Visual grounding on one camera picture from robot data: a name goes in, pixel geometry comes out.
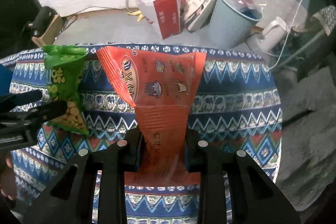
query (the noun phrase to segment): red snack bag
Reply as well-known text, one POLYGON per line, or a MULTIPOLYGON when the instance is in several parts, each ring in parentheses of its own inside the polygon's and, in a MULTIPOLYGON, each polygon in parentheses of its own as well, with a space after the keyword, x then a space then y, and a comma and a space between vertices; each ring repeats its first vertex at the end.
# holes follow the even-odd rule
POLYGON ((135 109, 146 152, 126 185, 173 186, 199 183, 183 165, 189 109, 201 79, 205 53, 170 55, 107 46, 97 51, 115 92, 135 109))

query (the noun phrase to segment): silver rivet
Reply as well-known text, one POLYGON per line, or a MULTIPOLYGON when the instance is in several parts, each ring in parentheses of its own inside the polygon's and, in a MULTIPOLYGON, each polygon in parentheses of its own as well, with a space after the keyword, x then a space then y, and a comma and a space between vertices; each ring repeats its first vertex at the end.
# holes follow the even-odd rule
POLYGON ((200 147, 207 147, 208 146, 208 142, 207 141, 199 141, 198 142, 198 146, 200 146, 200 147))
POLYGON ((239 157, 245 157, 245 156, 246 156, 246 152, 245 152, 244 150, 238 150, 238 151, 237 151, 237 155, 238 155, 239 157))
POLYGON ((117 142, 117 145, 118 146, 125 146, 125 145, 127 145, 127 140, 120 140, 120 141, 117 142))
POLYGON ((86 148, 83 148, 78 152, 80 156, 85 156, 87 153, 89 153, 89 150, 87 150, 86 148))

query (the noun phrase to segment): table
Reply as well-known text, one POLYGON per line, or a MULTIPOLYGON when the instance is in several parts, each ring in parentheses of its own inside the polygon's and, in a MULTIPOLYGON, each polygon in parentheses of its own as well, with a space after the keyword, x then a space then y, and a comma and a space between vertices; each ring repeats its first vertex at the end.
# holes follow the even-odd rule
MULTIPOLYGON (((37 133, 36 146, 13 151, 18 198, 31 203, 76 151, 105 149, 137 125, 134 110, 114 92, 97 59, 96 51, 104 45, 107 44, 78 44, 89 52, 79 87, 89 136, 43 126, 37 133)), ((113 46, 174 55, 206 52, 203 75, 188 118, 189 127, 224 151, 244 149, 275 182, 281 158, 282 112, 272 75, 261 57, 205 47, 132 43, 113 46)), ((48 100, 41 49, 23 51, 0 63, 16 64, 10 92, 40 89, 43 100, 48 100)), ((36 105, 39 102, 15 110, 28 110, 36 105)), ((100 176, 99 173, 95 188, 94 222, 97 222, 100 176)), ((198 190, 199 185, 125 186, 128 221, 130 224, 196 223, 198 190)), ((226 201, 230 220, 229 193, 226 201)))

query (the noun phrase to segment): red and white paper bag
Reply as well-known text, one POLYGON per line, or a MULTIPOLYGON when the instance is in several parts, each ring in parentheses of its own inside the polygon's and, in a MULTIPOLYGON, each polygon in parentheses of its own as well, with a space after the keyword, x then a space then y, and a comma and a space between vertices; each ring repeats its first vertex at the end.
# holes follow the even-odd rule
POLYGON ((141 13, 156 32, 166 39, 181 32, 180 11, 185 0, 136 0, 141 13))

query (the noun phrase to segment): oval logo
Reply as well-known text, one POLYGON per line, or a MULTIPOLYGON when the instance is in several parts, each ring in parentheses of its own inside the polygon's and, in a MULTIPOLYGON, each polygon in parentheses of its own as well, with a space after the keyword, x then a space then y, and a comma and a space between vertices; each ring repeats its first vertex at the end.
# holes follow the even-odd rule
POLYGON ((121 61, 120 78, 126 83, 127 90, 135 101, 138 91, 138 74, 131 60, 123 59, 121 61))

